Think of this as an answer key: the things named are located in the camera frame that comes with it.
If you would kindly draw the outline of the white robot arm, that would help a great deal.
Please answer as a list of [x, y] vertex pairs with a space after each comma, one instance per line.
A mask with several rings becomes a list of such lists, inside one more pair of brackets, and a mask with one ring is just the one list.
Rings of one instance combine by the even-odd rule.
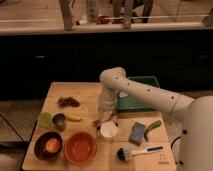
[[191, 98], [132, 81], [122, 67], [102, 71], [99, 79], [102, 84], [98, 100], [100, 123], [111, 117], [117, 94], [126, 93], [182, 123], [177, 171], [213, 171], [213, 96]]

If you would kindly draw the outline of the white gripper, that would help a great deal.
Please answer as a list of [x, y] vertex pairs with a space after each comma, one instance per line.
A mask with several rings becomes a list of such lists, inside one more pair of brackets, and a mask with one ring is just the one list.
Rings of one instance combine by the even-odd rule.
[[110, 121], [115, 117], [115, 114], [111, 112], [115, 109], [117, 102], [117, 95], [118, 95], [117, 90], [112, 90], [105, 86], [102, 87], [98, 99], [98, 110], [100, 113], [104, 114], [99, 119], [100, 123]]

